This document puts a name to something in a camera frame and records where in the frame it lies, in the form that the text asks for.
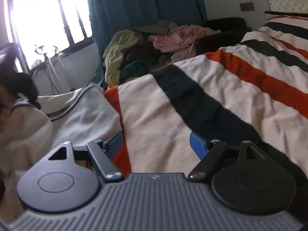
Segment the white zip-up garment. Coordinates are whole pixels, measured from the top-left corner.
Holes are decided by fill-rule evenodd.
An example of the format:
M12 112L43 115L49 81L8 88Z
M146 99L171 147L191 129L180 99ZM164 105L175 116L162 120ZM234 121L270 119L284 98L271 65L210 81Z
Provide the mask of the white zip-up garment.
M17 181L52 149L65 141L84 146L122 131L118 112L94 83L66 94L41 96L38 102L41 109L18 99L1 131L1 219L6 223L23 212Z

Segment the striped white orange black blanket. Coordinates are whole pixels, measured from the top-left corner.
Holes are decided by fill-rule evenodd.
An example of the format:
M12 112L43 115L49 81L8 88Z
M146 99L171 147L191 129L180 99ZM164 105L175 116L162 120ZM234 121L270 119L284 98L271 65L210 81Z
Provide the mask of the striped white orange black blanket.
M123 174L188 174L189 134L250 140L295 179L289 211L307 221L307 15L267 12L234 46L202 52L105 92L120 115Z

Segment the white metal rack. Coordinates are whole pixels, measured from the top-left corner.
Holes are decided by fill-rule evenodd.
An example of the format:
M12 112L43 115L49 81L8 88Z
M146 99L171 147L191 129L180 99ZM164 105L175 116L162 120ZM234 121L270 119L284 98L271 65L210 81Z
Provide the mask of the white metal rack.
M54 45L37 46L35 48L35 53L40 56L42 55L44 57L44 61L42 61L41 59L37 59L34 61L34 64L31 66L30 69L30 76L34 77L39 72L44 71L50 81L53 95L55 95L55 93L57 94L64 93L55 65L52 62L52 59L54 59L56 64L59 65L59 69L61 70L69 86L70 91L75 90L73 83L70 81L69 76L64 69L64 65L61 59L62 52L59 51L59 48L57 46Z

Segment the dark green garment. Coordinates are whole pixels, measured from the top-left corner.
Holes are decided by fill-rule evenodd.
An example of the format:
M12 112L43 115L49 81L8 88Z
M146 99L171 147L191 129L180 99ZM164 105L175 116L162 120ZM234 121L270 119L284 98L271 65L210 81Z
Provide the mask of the dark green garment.
M120 71L120 83L150 73L151 66L155 63L154 59L139 59L129 63Z

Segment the pale green knitted garment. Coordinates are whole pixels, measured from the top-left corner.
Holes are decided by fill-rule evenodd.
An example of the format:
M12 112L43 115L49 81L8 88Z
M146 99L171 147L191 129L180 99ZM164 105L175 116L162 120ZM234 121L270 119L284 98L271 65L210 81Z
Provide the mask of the pale green knitted garment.
M127 49L134 47L139 41L140 38L130 29L118 31L113 35L103 53L106 67L105 81L108 87L115 87L119 84L119 68L123 62L124 53Z

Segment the black cushion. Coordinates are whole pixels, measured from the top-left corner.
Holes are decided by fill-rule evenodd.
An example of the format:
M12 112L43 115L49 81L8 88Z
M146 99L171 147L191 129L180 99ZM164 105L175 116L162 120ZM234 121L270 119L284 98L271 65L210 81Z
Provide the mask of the black cushion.
M241 17L212 19L206 21L203 26L219 32L196 40L196 55L237 45L247 32L252 31L252 28L247 26L246 21Z

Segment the pink crumpled garment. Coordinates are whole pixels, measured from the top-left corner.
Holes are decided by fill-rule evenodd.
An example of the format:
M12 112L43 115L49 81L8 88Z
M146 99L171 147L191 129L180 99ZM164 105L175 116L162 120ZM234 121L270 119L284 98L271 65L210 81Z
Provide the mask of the pink crumpled garment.
M175 63L196 56L195 41L220 32L220 30L186 24L171 28L166 35L151 35L149 41L162 53L173 53L170 63Z

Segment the olive green cap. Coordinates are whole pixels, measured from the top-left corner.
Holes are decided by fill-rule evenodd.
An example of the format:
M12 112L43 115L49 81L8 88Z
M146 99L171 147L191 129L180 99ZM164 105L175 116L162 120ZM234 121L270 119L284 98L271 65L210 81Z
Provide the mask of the olive green cap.
M178 25L172 21L159 20L154 24L131 27L131 30L155 35L166 35L171 29L177 28Z

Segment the teal curtain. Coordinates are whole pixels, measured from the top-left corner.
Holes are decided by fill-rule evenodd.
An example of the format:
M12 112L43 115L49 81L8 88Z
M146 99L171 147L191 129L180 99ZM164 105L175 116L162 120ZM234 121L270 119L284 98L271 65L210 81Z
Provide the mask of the teal curtain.
M92 37L100 56L120 30L168 20L176 24L204 25L204 0L88 0Z

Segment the grey wall switch plate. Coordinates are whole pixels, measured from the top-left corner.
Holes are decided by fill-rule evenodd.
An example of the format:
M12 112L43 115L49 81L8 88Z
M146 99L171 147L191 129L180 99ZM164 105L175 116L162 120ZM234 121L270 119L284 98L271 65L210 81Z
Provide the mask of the grey wall switch plate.
M255 10L253 2L240 3L240 10L242 12L251 12Z

